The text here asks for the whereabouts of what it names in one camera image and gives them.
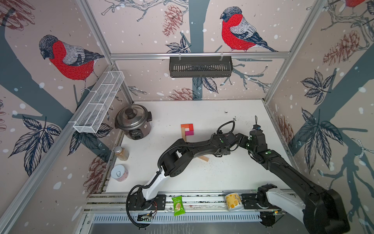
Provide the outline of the slanted wood block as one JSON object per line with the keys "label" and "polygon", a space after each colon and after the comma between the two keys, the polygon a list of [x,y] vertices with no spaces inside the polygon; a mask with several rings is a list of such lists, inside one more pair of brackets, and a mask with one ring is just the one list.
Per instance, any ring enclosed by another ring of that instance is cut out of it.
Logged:
{"label": "slanted wood block", "polygon": [[205,161],[205,162],[209,162],[209,158],[208,157],[205,157],[205,156],[200,156],[199,159]]}

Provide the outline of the magenta block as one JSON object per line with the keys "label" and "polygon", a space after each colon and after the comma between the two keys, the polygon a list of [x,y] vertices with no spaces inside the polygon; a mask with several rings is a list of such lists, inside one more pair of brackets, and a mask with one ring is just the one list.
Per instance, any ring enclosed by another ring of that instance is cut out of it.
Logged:
{"label": "magenta block", "polygon": [[194,131],[186,131],[185,135],[186,136],[193,136],[194,135]]}

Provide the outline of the thin wood block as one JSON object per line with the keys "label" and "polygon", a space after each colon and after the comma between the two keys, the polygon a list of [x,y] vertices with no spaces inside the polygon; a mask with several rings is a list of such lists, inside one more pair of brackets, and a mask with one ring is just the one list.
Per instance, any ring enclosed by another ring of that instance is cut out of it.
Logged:
{"label": "thin wood block", "polygon": [[187,141],[186,140],[186,135],[185,135],[185,129],[182,127],[181,128],[181,135],[182,135],[182,139],[184,140],[184,141]]}

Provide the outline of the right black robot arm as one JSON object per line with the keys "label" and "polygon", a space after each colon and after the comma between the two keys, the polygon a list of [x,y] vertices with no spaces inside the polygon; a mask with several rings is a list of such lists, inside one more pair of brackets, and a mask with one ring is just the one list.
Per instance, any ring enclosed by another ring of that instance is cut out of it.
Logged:
{"label": "right black robot arm", "polygon": [[326,190],[290,166],[277,152],[269,150],[260,129],[250,131],[248,152],[255,161],[285,182],[304,202],[302,221],[311,234],[343,234],[350,224],[342,198],[335,190]]}

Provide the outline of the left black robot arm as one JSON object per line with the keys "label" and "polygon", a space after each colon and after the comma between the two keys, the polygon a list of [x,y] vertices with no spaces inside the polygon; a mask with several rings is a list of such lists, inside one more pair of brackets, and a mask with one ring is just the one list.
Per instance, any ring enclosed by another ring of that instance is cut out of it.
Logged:
{"label": "left black robot arm", "polygon": [[126,205],[135,202],[140,210],[147,208],[156,198],[161,187],[171,178],[180,175],[195,158],[213,155],[221,158],[230,155],[233,146],[238,147],[245,137],[232,132],[217,131],[210,139],[200,142],[177,140],[159,158],[158,171],[146,185],[135,185],[128,193]]}

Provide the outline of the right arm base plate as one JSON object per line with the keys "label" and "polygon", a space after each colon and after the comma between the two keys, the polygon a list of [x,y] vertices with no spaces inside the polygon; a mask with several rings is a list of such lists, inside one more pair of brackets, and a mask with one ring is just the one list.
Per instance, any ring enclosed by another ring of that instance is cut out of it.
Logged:
{"label": "right arm base plate", "polygon": [[266,184],[258,187],[256,192],[241,194],[242,203],[245,210],[255,209],[277,209],[279,207],[269,203],[266,192],[270,189],[277,188],[274,184]]}

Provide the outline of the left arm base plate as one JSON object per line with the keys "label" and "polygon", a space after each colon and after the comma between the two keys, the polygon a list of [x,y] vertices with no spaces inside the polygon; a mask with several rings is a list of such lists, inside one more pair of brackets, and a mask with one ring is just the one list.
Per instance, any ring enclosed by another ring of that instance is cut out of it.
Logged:
{"label": "left arm base plate", "polygon": [[142,194],[130,195],[126,200],[126,209],[129,211],[146,211],[165,209],[166,196],[157,195],[154,199],[145,200]]}

